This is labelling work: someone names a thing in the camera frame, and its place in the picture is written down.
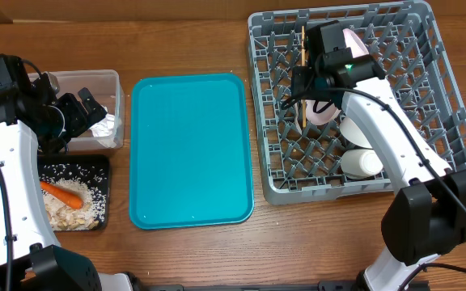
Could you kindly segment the wooden chopstick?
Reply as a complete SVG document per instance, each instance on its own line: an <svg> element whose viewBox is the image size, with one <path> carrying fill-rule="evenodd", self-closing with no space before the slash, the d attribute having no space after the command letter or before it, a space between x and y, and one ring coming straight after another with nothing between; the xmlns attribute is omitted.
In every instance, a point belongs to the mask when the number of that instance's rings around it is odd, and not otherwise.
<svg viewBox="0 0 466 291"><path fill-rule="evenodd" d="M305 49L305 25L301 27L301 66L306 66L307 58L306 58L306 49ZM305 129L307 126L307 118L306 118L306 107L307 102L305 99L301 100L302 104L302 129Z"/></svg>

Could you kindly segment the large white plate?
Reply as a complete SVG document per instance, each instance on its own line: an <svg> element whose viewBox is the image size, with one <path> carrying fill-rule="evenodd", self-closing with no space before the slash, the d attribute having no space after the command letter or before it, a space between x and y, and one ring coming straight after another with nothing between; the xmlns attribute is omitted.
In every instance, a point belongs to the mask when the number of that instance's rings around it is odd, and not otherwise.
<svg viewBox="0 0 466 291"><path fill-rule="evenodd" d="M333 103L314 100L307 101L306 118L313 125L327 124L338 117L340 112L341 110Z"/></svg>

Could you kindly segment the white tissue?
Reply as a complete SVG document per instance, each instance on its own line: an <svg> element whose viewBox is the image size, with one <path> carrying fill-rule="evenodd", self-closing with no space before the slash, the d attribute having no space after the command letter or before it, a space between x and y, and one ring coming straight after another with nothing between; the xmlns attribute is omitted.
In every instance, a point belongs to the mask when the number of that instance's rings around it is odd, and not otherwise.
<svg viewBox="0 0 466 291"><path fill-rule="evenodd" d="M91 134L104 148L117 148L121 141L117 138L116 125L122 125L121 119L107 113L101 121L90 127Z"/></svg>

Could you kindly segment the white plastic spoon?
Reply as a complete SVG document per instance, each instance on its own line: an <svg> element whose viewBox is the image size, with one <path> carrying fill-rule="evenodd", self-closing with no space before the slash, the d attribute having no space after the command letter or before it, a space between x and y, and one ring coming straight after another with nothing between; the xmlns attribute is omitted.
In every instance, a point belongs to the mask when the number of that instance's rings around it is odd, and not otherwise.
<svg viewBox="0 0 466 291"><path fill-rule="evenodd" d="M297 129L297 132L298 132L299 134L302 134L303 132L302 132L302 128L301 128L301 126L300 126L300 124L299 124L299 118L298 118L298 116L295 116L295 117L294 117L294 125L295 125L295 127L296 127L296 129Z"/></svg>

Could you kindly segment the small white food bowl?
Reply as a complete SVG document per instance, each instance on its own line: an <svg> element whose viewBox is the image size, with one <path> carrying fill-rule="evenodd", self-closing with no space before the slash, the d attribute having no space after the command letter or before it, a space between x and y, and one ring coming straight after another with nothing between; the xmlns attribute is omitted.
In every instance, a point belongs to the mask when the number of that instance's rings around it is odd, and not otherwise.
<svg viewBox="0 0 466 291"><path fill-rule="evenodd" d="M345 28L342 30L342 32L345 38L345 46L351 50L353 58L370 54L365 44L354 31L350 30L349 28Z"/></svg>

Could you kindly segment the white saucer plate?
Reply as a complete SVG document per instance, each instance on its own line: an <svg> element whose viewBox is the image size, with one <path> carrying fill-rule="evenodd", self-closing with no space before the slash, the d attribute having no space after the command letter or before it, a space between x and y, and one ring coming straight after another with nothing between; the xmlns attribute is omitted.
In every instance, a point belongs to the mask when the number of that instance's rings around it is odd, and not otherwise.
<svg viewBox="0 0 466 291"><path fill-rule="evenodd" d="M372 148L362 130L348 116L342 120L339 129L342 136L349 142L365 149Z"/></svg>

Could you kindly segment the orange carrot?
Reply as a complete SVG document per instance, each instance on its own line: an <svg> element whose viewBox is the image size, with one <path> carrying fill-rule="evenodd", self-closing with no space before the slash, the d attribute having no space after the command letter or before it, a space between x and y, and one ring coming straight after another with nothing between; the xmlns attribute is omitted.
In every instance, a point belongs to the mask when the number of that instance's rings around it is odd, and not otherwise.
<svg viewBox="0 0 466 291"><path fill-rule="evenodd" d="M44 181L40 182L40 186L47 193L54 196L72 209L81 209L83 207L83 200L72 192L68 192Z"/></svg>

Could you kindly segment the small white cup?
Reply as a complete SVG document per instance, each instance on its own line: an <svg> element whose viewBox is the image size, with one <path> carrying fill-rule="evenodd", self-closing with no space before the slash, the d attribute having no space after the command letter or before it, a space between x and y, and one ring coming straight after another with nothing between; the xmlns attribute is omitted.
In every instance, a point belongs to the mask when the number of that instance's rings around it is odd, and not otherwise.
<svg viewBox="0 0 466 291"><path fill-rule="evenodd" d="M383 164L374 150L348 150L341 156L341 169L350 178L365 179L383 170Z"/></svg>

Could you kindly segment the rice food scraps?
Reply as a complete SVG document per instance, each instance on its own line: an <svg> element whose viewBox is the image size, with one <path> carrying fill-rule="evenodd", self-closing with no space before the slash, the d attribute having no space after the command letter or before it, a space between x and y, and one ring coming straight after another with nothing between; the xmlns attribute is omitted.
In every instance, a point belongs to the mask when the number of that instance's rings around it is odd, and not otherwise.
<svg viewBox="0 0 466 291"><path fill-rule="evenodd" d="M106 226L107 163L43 163L38 170L46 214L53 230L100 230Z"/></svg>

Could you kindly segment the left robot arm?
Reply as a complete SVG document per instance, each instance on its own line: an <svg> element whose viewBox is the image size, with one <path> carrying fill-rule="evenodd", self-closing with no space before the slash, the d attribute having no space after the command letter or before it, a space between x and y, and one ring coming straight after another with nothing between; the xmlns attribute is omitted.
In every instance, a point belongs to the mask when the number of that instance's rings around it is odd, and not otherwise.
<svg viewBox="0 0 466 291"><path fill-rule="evenodd" d="M0 54L0 290L118 290L129 278L96 271L60 246L49 224L37 153L56 153L106 111L87 88L56 96L47 74L31 81L28 61Z"/></svg>

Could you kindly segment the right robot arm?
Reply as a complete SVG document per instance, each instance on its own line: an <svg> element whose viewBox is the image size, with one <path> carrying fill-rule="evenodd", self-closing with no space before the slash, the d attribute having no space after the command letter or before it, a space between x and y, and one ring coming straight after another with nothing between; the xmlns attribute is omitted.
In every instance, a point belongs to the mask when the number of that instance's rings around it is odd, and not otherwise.
<svg viewBox="0 0 466 291"><path fill-rule="evenodd" d="M395 193L381 221L385 247L355 280L322 281L322 290L426 290L419 272L466 243L466 170L436 154L396 101L386 74L361 39L338 21L302 30L302 63L292 71L284 108L326 124L344 113L356 145L342 159L356 178L385 171Z"/></svg>

